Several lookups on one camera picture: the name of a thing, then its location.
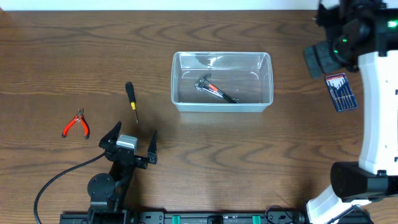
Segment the small red-handled claw hammer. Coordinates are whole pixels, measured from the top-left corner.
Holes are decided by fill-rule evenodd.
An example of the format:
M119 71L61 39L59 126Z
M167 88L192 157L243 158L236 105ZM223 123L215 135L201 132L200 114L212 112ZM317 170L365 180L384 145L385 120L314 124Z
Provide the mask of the small red-handled claw hammer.
M224 91L220 90L217 86L212 84L208 79L211 77L210 74L206 74L203 77L199 78L198 81L195 83L195 88L199 91L207 91L212 95L219 96L226 100L228 103L239 103L237 98L232 98Z

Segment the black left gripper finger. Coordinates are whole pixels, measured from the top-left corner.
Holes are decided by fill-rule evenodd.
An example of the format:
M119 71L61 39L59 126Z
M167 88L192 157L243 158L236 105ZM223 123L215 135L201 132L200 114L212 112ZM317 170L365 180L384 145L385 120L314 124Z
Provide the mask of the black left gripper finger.
M119 132L121 130L121 125L122 122L118 121L114 128L110 130L107 134L105 134L100 142L99 142L99 147L102 149L108 149L111 146L116 144L116 141L118 140Z
M147 159L148 163L156 164L157 163L157 130L155 130L154 135L150 141L148 150L147 150Z

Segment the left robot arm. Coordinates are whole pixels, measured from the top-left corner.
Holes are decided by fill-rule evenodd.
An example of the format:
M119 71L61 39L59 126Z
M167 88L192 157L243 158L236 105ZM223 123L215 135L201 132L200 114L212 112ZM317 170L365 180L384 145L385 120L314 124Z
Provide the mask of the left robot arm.
M108 173L95 175L88 183L90 208L94 211L116 212L123 207L131 179L136 169L147 169L149 164L157 163L157 132L154 133L146 156L136 154L137 138L120 134L122 123L105 134L99 147L104 156L112 162Z

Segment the chrome combination wrench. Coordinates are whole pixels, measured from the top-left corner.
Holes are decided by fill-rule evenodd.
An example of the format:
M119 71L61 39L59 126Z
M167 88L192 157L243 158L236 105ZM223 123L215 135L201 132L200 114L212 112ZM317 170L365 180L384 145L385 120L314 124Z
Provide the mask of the chrome combination wrench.
M195 88L199 91L207 91L212 95L219 96L224 100L226 100L228 103L239 103L239 100L237 98L232 98L231 96L229 96L228 94L226 94L225 92L223 92L222 90L220 90L218 87L216 87L211 83L206 84L198 82L195 84Z

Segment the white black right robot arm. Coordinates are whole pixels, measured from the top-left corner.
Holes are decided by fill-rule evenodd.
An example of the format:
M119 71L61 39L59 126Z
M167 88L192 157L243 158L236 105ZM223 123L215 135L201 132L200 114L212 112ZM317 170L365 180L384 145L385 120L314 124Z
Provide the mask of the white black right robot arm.
M359 159L336 162L330 185L306 204L307 223L370 223L363 206L397 195L397 9L383 1L319 4L326 39L304 50L312 78L360 72L364 133Z

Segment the blue precision screwdriver set case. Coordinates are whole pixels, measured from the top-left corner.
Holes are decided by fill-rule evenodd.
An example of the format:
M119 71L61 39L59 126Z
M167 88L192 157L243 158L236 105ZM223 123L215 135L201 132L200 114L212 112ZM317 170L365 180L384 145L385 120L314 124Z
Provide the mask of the blue precision screwdriver set case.
M345 73L326 76L325 84L338 113L354 110L358 107L356 97Z

